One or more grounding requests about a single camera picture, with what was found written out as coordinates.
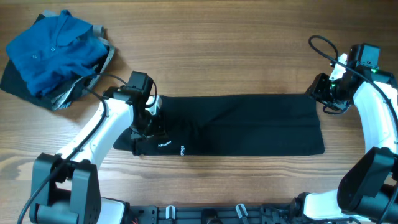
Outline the black t-shirt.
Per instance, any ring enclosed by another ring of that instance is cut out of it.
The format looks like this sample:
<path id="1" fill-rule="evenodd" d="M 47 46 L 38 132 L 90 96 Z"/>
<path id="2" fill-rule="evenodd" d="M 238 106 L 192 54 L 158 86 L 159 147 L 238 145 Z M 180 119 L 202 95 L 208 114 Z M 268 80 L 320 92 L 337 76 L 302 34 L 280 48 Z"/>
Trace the black t-shirt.
<path id="1" fill-rule="evenodd" d="M 325 146 L 316 103 L 302 94 L 162 96 L 160 136 L 126 129 L 113 147 L 135 156 L 312 156 Z"/>

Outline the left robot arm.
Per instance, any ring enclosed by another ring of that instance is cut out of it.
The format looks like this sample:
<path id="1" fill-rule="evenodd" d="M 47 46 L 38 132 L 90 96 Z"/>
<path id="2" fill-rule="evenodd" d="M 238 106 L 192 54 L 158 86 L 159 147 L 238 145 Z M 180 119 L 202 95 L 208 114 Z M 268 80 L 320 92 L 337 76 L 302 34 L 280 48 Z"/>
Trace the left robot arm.
<path id="1" fill-rule="evenodd" d="M 32 223 L 135 223 L 130 204 L 101 196 L 98 169 L 118 137 L 134 128 L 140 135 L 162 100 L 126 86 L 111 87 L 86 126 L 56 154 L 34 161 L 31 196 L 18 221 Z"/>

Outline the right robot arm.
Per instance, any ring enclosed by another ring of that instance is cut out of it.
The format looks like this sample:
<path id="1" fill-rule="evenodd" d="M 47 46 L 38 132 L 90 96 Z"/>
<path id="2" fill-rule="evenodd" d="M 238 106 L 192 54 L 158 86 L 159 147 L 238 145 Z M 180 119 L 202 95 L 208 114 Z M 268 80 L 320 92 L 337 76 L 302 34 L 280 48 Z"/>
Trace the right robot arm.
<path id="1" fill-rule="evenodd" d="M 397 179 L 397 81 L 375 68 L 360 73 L 321 73 L 307 89 L 333 108 L 354 104 L 365 140 L 365 155 L 336 190 L 304 196 L 302 216 L 313 222 L 397 223 L 397 186 L 384 182 L 388 176 Z"/>

